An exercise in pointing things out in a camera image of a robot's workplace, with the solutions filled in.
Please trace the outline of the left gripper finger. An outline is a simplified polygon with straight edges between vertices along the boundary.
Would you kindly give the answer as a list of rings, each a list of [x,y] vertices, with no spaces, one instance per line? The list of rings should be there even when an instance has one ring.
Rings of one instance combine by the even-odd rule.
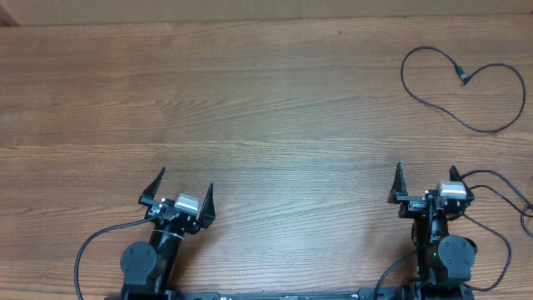
[[[207,194],[202,204],[202,209],[198,215],[197,221],[199,226],[208,229],[216,219],[216,211],[213,201],[214,184],[211,183],[207,189]]]
[[[157,190],[162,182],[163,176],[165,174],[166,168],[163,167],[158,173],[156,178],[143,190],[141,193],[141,198],[147,198],[153,200],[157,194]]]

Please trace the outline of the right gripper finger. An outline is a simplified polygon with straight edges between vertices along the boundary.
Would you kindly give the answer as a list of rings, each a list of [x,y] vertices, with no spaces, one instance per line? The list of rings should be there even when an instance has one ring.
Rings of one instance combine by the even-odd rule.
[[[392,184],[391,190],[389,192],[387,202],[400,204],[405,201],[407,197],[406,181],[403,175],[402,163],[399,162],[396,165],[394,182]]]
[[[461,175],[459,174],[459,171],[457,170],[456,166],[452,165],[449,170],[449,179],[452,182],[459,182],[464,186],[464,189],[466,190],[467,196],[472,196],[473,193],[471,189],[465,184],[464,180],[462,179]]]

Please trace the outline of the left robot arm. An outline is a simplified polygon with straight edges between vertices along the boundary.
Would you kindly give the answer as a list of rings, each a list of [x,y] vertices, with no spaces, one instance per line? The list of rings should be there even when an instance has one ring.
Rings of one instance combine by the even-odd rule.
[[[164,173],[161,170],[138,199],[147,208],[144,220],[154,227],[147,242],[134,242],[122,253],[120,300],[179,299],[169,280],[183,238],[209,228],[216,218],[212,184],[202,202],[184,193],[175,200],[156,200]]]

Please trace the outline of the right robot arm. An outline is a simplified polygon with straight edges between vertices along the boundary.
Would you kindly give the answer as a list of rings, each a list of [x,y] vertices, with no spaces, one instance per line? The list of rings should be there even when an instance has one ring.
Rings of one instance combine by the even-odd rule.
[[[466,287],[477,254],[476,244],[466,237],[449,234],[448,222],[460,216],[475,199],[455,167],[450,179],[422,196],[407,192],[401,163],[387,201],[399,206],[398,217],[411,219],[417,278],[403,283],[396,299],[472,299]]]

